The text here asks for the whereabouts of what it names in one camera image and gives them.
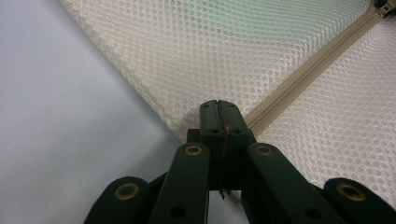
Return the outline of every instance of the mesh fabric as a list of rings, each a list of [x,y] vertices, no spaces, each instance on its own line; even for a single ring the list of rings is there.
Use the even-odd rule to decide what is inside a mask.
[[[258,138],[277,146],[311,183],[354,179],[394,208],[395,19],[355,43]]]
[[[98,48],[180,139],[198,106],[222,99],[245,116],[369,0],[61,0]]]

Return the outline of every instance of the zipper teeth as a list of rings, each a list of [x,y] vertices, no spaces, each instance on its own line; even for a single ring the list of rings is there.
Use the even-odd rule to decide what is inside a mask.
[[[247,126],[254,135],[259,136],[321,72],[380,21],[382,18],[372,3],[363,16],[291,74],[269,97],[246,116]]]

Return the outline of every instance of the screw hole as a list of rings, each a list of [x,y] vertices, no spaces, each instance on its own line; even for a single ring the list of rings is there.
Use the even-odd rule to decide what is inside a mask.
[[[139,192],[139,187],[134,183],[127,183],[120,185],[114,192],[115,196],[119,200],[132,199]]]
[[[274,152],[270,147],[265,146],[257,146],[256,150],[258,150],[263,156],[269,156]]]
[[[186,209],[182,206],[176,206],[169,212],[172,218],[182,218],[186,216]]]
[[[340,183],[337,186],[337,190],[341,195],[352,201],[362,202],[366,200],[366,195],[363,193],[363,191],[352,185]]]
[[[310,217],[310,218],[312,218],[312,219],[314,219],[314,220],[319,220],[319,219],[321,219],[321,214],[320,214],[320,212],[318,211],[318,209],[315,209],[315,208],[311,208],[311,207],[306,208],[306,209],[305,209],[305,214],[306,214],[308,217]]]
[[[186,149],[184,149],[184,152],[187,155],[197,156],[202,153],[202,149],[198,146],[190,146],[190,147],[187,147]]]

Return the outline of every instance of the brass grommet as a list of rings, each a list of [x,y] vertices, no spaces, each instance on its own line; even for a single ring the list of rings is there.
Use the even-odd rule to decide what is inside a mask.
[[[186,149],[184,149],[184,152],[187,155],[197,156],[202,153],[202,148],[198,146],[190,146],[190,147],[186,147]]]
[[[346,183],[339,183],[337,185],[338,192],[347,197],[348,199],[356,202],[362,202],[366,200],[366,195],[360,189]]]
[[[266,146],[256,146],[256,150],[260,152],[263,156],[269,156],[274,152],[270,147]]]
[[[132,188],[133,190],[132,192],[122,193],[122,191],[126,188]],[[139,187],[136,184],[127,183],[120,185],[114,192],[114,195],[116,196],[117,199],[124,201],[124,200],[132,199],[134,196],[136,196],[137,192],[139,192]]]

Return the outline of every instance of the white table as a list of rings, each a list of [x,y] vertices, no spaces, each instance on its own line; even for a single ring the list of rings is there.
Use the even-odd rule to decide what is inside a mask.
[[[180,142],[55,0],[0,3],[0,223],[82,223],[113,180]],[[248,223],[213,192],[209,223]]]

